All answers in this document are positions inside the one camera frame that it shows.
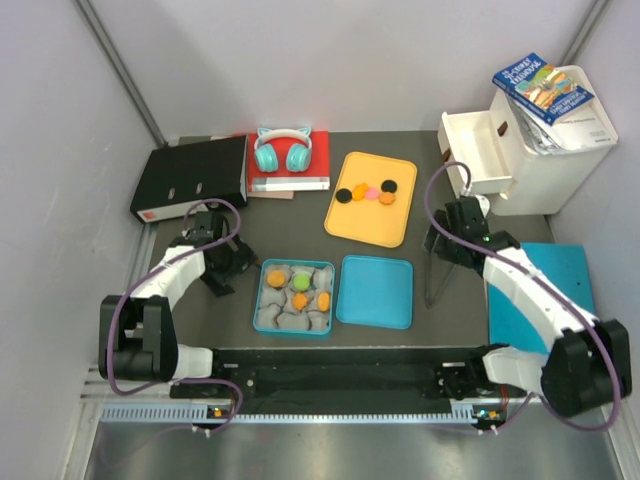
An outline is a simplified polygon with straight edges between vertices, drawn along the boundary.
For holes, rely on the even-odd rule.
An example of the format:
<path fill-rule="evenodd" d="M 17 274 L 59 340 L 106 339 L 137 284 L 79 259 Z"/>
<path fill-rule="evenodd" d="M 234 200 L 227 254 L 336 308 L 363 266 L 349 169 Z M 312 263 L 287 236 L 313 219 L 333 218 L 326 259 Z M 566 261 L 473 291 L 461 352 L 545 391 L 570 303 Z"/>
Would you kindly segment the blue tin lid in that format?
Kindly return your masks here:
<path fill-rule="evenodd" d="M 341 265 L 336 318 L 344 324 L 406 330 L 413 318 L 413 265 L 404 259 L 348 255 Z"/>

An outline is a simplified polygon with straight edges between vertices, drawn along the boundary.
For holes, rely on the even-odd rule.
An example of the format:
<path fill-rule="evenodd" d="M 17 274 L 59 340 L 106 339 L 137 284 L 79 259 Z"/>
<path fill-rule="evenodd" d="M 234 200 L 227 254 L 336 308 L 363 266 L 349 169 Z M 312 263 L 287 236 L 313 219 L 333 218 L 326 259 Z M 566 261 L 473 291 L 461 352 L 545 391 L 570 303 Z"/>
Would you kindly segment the round orange cookie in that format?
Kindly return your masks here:
<path fill-rule="evenodd" d="M 288 282 L 287 275 L 282 270 L 272 270 L 266 276 L 267 284 L 274 289 L 282 288 Z"/>
<path fill-rule="evenodd" d="M 320 311 L 326 312 L 331 308 L 331 296 L 328 292 L 320 292 L 316 298 L 317 307 Z"/>

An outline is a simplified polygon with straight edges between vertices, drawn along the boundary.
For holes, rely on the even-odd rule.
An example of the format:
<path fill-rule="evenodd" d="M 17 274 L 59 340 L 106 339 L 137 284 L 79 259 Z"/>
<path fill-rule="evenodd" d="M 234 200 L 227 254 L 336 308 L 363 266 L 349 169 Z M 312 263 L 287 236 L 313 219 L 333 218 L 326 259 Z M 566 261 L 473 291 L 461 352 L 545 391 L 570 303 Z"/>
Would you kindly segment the orange flower cookie bottom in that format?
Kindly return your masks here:
<path fill-rule="evenodd" d="M 309 303 L 309 299 L 305 293 L 297 292 L 291 299 L 291 305 L 297 311 L 304 310 Z"/>

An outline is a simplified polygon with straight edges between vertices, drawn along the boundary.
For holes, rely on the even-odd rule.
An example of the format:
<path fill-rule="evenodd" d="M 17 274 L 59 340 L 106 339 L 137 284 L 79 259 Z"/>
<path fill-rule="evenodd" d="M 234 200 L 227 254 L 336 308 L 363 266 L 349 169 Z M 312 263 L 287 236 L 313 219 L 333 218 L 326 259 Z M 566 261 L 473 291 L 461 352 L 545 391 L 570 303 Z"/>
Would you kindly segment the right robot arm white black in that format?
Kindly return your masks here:
<path fill-rule="evenodd" d="M 545 355 L 504 343 L 482 347 L 467 362 L 467 384 L 487 396 L 511 385 L 541 396 L 564 421 L 611 405 L 618 415 L 632 391 L 629 335 L 569 299 L 508 232 L 490 230 L 484 200 L 461 196 L 428 215 L 430 253 L 476 272 L 506 296 L 543 340 Z"/>

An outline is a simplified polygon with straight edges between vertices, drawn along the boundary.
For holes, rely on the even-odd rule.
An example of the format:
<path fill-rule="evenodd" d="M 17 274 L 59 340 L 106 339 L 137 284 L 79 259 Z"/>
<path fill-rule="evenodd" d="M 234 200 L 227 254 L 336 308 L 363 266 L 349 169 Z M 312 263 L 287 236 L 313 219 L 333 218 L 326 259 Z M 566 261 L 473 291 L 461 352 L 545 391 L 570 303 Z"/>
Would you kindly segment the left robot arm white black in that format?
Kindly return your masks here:
<path fill-rule="evenodd" d="M 191 379 L 205 396 L 226 387 L 214 353 L 178 342 L 172 310 L 196 281 L 216 297 L 232 294 L 230 281 L 257 263 L 257 256 L 231 232 L 224 215 L 200 211 L 194 225 L 174 238 L 160 263 L 127 296 L 108 295 L 100 305 L 99 372 L 108 380 L 169 382 Z"/>

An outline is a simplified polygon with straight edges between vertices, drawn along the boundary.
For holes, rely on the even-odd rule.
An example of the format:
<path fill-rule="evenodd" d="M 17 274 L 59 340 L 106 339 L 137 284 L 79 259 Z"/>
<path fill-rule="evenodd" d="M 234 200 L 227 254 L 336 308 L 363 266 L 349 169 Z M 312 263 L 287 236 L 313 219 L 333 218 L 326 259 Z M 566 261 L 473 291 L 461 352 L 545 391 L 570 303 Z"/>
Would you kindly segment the green cookie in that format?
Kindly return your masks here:
<path fill-rule="evenodd" d="M 297 292 L 306 292 L 312 286 L 312 276 L 305 272 L 297 272 L 292 276 L 292 288 Z"/>

